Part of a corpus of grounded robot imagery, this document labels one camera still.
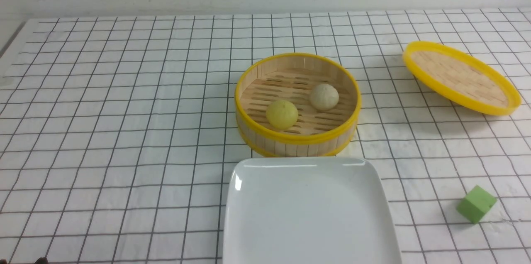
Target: table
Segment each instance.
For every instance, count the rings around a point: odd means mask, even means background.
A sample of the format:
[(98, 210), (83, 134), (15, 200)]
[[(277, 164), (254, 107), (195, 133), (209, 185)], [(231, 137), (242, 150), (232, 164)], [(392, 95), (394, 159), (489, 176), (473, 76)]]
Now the table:
[[(529, 7), (31, 20), (0, 88), (0, 258), (221, 263), (231, 171), (259, 157), (237, 132), (235, 84), (295, 51), (357, 79), (340, 155), (377, 168), (405, 264), (531, 263), (529, 20)], [(522, 106), (491, 117), (432, 92), (402, 62), (419, 39), (490, 64)], [(475, 185), (499, 202), (472, 226), (455, 205)]]

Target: bamboo steamer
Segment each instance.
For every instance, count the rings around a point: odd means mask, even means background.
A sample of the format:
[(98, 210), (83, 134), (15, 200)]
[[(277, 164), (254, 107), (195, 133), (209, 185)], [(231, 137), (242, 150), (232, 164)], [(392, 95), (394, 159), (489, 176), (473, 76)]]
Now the bamboo steamer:
[[(317, 111), (309, 103), (314, 86), (328, 83), (339, 93), (339, 103)], [(354, 136), (361, 109), (360, 89), (339, 64), (313, 54), (279, 54), (251, 66), (235, 90), (236, 121), (241, 137), (263, 156), (333, 156)], [(298, 109), (298, 120), (277, 130), (266, 119), (266, 109), (284, 99)]]

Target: green block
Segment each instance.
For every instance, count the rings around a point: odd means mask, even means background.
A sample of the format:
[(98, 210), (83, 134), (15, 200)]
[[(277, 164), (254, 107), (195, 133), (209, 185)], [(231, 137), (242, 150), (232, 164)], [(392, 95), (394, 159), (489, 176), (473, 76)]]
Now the green block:
[(476, 185), (459, 202), (457, 212), (470, 220), (471, 223), (477, 224), (494, 204), (496, 204), (496, 198)]

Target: white plate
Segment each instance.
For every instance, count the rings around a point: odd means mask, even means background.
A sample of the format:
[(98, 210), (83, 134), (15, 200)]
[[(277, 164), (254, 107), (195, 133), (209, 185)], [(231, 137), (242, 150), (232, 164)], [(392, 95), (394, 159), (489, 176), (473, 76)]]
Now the white plate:
[(401, 264), (383, 187), (366, 160), (256, 158), (234, 169), (224, 264)]

